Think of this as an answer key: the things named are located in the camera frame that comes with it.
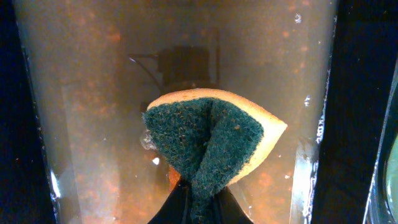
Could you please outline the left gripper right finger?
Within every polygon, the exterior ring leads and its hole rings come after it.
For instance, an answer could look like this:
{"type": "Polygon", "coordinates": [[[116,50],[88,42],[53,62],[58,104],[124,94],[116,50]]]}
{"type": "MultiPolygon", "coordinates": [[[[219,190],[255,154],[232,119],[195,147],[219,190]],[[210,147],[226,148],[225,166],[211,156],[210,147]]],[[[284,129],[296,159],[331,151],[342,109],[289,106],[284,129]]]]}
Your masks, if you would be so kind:
{"type": "Polygon", "coordinates": [[[214,196],[214,222],[216,224],[253,224],[227,187],[214,196]]]}

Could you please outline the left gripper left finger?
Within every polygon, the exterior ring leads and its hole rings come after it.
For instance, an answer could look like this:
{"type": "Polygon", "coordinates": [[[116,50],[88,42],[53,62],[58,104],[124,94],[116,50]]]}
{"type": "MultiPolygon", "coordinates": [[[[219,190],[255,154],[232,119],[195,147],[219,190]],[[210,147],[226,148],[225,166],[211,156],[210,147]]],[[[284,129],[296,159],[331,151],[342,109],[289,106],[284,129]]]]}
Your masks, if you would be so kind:
{"type": "Polygon", "coordinates": [[[191,224],[191,200],[191,185],[186,180],[180,179],[148,224],[191,224]]]}

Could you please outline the round black serving tray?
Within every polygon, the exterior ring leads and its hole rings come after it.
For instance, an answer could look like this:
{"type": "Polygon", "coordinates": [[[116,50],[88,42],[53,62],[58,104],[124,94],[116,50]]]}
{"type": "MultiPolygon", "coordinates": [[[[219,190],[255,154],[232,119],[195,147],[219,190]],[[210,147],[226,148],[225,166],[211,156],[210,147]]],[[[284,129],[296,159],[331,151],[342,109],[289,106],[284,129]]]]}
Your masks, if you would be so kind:
{"type": "Polygon", "coordinates": [[[364,224],[397,224],[397,69],[392,77],[364,224]]]}

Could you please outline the black rectangular water tray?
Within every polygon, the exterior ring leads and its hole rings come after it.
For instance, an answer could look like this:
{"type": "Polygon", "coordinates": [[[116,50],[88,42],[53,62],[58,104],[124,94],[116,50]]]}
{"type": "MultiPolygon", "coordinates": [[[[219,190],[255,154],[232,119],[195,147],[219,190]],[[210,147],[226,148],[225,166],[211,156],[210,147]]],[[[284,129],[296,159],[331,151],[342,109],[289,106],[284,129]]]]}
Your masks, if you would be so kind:
{"type": "Polygon", "coordinates": [[[287,124],[253,223],[361,223],[396,67],[396,1],[2,1],[1,222],[148,223],[181,176],[142,115],[209,88],[287,124]]]}

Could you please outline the yellow green scrub sponge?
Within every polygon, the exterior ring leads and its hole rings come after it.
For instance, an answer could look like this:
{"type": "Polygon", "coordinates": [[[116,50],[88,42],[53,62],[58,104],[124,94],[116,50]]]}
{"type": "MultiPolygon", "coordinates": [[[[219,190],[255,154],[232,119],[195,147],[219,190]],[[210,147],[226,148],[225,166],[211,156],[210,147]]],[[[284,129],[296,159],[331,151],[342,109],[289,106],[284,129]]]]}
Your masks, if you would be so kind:
{"type": "Polygon", "coordinates": [[[191,186],[193,223],[218,223],[211,201],[264,162],[287,129],[250,100],[209,88],[163,95],[143,120],[149,147],[191,186]]]}

